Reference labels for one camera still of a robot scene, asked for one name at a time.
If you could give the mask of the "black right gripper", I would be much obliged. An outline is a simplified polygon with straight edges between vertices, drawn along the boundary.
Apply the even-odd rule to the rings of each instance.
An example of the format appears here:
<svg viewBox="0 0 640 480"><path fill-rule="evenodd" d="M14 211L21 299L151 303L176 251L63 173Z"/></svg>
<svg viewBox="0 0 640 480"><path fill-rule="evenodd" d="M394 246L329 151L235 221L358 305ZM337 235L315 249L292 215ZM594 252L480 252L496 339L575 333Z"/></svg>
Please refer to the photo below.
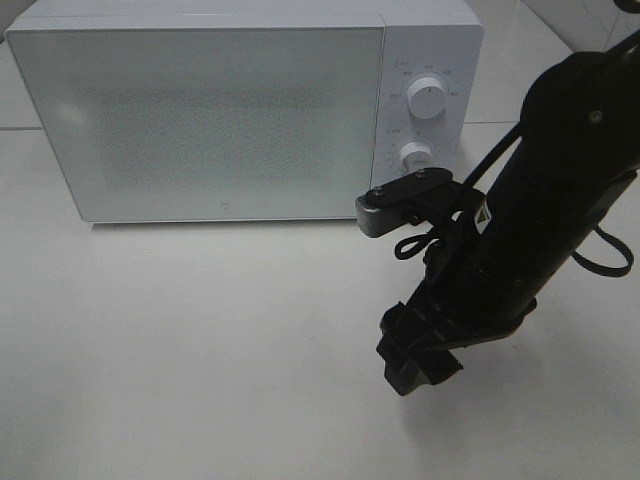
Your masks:
<svg viewBox="0 0 640 480"><path fill-rule="evenodd" d="M434 223L426 277L407 304L380 322L376 351L384 377L400 396L435 386L463 369L449 351L515 331L536 308L538 231L532 184L495 184L487 194L454 184L453 199Z"/></svg>

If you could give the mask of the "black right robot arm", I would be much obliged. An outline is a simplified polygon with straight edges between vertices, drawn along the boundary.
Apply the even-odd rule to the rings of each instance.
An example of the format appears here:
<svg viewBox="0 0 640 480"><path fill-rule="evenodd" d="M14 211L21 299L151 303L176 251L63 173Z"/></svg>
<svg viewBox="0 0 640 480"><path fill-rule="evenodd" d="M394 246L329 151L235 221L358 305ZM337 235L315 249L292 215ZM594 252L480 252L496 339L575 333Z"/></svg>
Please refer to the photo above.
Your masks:
<svg viewBox="0 0 640 480"><path fill-rule="evenodd" d="M424 279L381 321L377 350L400 395L460 369L453 350L511 335L538 292L600 223L639 169L639 37L578 52L529 89L519 122L463 182L428 168L367 193L386 233L428 222L396 257L422 254Z"/></svg>

